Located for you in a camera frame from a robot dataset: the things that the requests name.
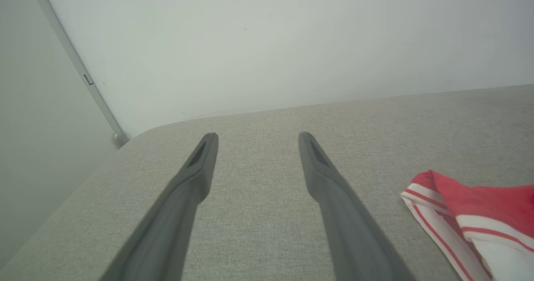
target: metal frame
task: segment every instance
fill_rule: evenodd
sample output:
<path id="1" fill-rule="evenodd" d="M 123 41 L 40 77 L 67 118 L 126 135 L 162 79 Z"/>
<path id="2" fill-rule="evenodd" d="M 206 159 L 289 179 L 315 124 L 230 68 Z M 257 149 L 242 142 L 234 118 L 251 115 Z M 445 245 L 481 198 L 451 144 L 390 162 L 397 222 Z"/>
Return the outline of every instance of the metal frame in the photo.
<path id="1" fill-rule="evenodd" d="M 93 99 L 95 99 L 95 102 L 97 103 L 98 107 L 102 111 L 102 114 L 106 118 L 109 125 L 111 125 L 111 128 L 115 134 L 113 135 L 113 142 L 117 146 L 117 148 L 122 147 L 126 142 L 128 142 L 128 137 L 124 134 L 121 127 L 118 125 L 117 121 L 113 117 L 113 114 L 109 110 L 109 108 L 106 105 L 106 102 L 102 99 L 102 96 L 100 92 L 98 91 L 97 87 L 94 85 L 91 76 L 89 75 L 88 71 L 86 70 L 84 64 L 82 63 L 82 60 L 78 56 L 78 53 L 74 49 L 74 46 L 72 45 L 71 41 L 68 39 L 67 34 L 65 33 L 65 30 L 63 29 L 63 26 L 61 26 L 61 23 L 59 22 L 58 17 L 56 16 L 54 10 L 52 9 L 52 6 L 50 5 L 48 0 L 37 0 L 40 8 L 43 10 L 44 15 L 48 19 L 48 22 L 50 22 L 50 25 L 52 26 L 55 35 L 58 36 L 59 41 L 61 42 L 61 45 L 63 46 L 63 49 L 65 49 L 65 52 L 67 53 L 68 57 L 71 59 L 72 64 L 74 65 L 74 68 L 76 68 L 76 71 L 78 72 L 78 75 L 80 76 L 80 80 L 85 84 L 87 87 L 87 90 L 91 93 L 93 96 Z"/>

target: wall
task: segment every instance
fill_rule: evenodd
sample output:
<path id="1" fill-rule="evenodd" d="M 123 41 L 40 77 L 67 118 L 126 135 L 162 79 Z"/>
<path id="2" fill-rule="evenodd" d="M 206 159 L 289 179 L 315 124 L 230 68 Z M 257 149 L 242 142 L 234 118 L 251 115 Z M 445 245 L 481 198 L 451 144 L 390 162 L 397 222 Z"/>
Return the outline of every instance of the wall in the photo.
<path id="1" fill-rule="evenodd" d="M 534 80 L 534 0 L 50 1 L 130 137 L 206 116 Z"/>
<path id="2" fill-rule="evenodd" d="M 115 152 L 36 0 L 0 0 L 0 268 Z"/>

